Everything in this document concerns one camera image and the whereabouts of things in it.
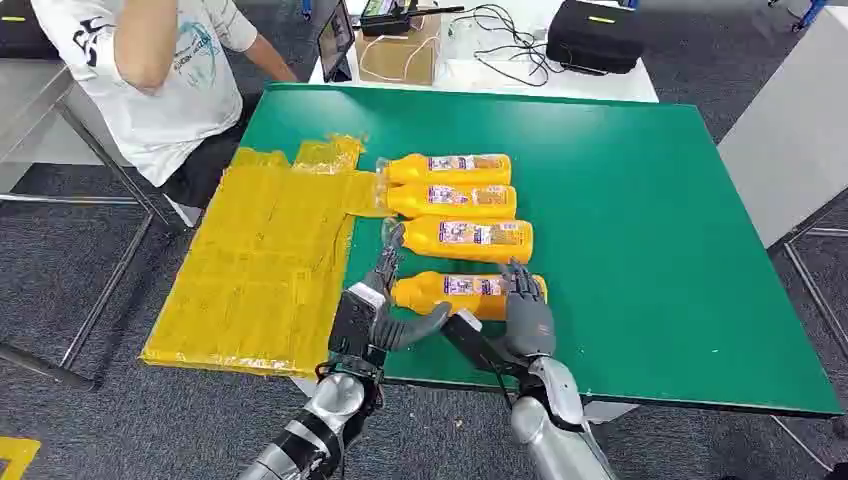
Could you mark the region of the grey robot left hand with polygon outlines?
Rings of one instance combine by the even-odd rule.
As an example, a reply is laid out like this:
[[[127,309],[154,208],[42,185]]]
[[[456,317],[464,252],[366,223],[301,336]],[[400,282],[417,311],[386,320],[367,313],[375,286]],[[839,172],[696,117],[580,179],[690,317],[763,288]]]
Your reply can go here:
[[[375,267],[341,293],[328,341],[330,352],[366,360],[374,350],[396,351],[414,344],[438,332],[448,320],[448,302],[413,320],[398,320],[391,315],[404,233],[403,225],[394,224]]]

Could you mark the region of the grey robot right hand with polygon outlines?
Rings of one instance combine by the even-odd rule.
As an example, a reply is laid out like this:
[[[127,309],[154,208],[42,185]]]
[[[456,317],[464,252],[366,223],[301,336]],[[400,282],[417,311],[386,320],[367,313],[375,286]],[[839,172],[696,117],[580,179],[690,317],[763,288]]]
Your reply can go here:
[[[554,318],[540,284],[517,259],[501,265],[506,282],[506,345],[516,356],[552,356]]]

